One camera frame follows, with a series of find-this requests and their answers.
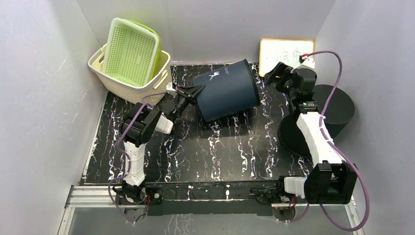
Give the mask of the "dark blue large bucket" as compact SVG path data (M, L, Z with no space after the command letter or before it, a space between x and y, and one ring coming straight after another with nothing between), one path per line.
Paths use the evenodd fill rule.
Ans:
M258 88L246 59L201 74L193 86L205 87L197 103L205 121L213 121L260 105Z

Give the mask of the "white perforated strainer basket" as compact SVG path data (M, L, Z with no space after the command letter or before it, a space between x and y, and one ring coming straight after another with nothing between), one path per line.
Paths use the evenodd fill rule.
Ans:
M154 77L160 54L161 39L153 29L114 18L101 72L133 87L142 87Z

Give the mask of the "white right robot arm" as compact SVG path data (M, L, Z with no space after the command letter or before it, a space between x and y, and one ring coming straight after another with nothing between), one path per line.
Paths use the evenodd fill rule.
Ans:
M300 131L298 143L304 140L313 161L307 177L281 176L277 181L276 198L287 203L294 196L309 204L347 204L351 200L357 180L356 166L348 163L334 148L333 140L313 99L317 80L314 70L305 64L293 68L283 62L264 76L267 85L287 95L290 123Z

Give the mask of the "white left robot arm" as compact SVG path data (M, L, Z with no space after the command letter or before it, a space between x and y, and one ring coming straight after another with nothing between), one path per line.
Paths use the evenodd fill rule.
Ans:
M126 165L125 173L120 177L121 188L113 188L113 192L130 203L143 203L146 198L146 190L143 188L146 144L154 132L171 134L176 121L182 116L186 107L189 104L197 104L197 97L204 88L205 85L174 87L173 83L168 83L163 94L173 95L174 100L167 114L148 102L138 102L134 105L119 127L121 132L119 143L124 145L124 149L120 151L126 159Z

